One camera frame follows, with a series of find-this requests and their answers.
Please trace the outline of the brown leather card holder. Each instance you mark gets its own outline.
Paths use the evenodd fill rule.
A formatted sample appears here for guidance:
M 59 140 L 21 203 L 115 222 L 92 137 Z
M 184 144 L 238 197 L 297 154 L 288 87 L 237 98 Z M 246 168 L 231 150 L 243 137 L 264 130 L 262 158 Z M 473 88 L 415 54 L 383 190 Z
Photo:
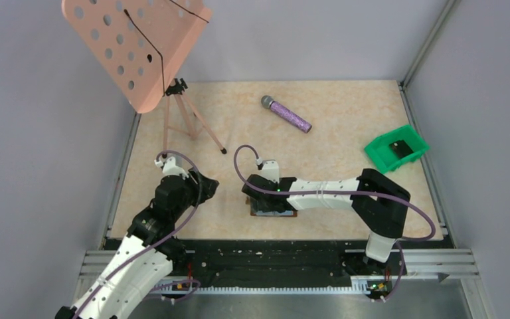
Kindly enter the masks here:
M 258 208 L 257 203 L 250 197 L 246 198 L 245 204 L 250 206 L 250 215 L 253 217 L 297 217 L 298 212 L 292 211 L 262 211 Z

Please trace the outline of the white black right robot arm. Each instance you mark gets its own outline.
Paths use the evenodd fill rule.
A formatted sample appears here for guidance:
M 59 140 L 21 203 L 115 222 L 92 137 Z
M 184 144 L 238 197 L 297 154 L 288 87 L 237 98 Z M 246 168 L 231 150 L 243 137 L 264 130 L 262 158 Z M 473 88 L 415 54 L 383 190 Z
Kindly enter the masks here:
M 354 211 L 369 228 L 363 266 L 380 274 L 390 264 L 390 252 L 403 235 L 410 193 L 379 171 L 365 168 L 357 177 L 335 181 L 306 181 L 281 177 L 278 182 L 252 174 L 242 186 L 261 212 L 284 213 L 308 209 Z

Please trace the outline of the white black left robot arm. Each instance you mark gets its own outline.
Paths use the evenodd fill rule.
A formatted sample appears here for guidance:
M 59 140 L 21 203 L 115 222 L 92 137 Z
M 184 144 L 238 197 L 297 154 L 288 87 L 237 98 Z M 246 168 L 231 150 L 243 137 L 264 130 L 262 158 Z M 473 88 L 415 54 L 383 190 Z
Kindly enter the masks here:
M 175 238 L 175 224 L 188 208 L 211 199 L 218 186 L 194 169 L 162 177 L 95 283 L 56 318 L 128 318 L 160 280 L 184 271 L 187 254 Z

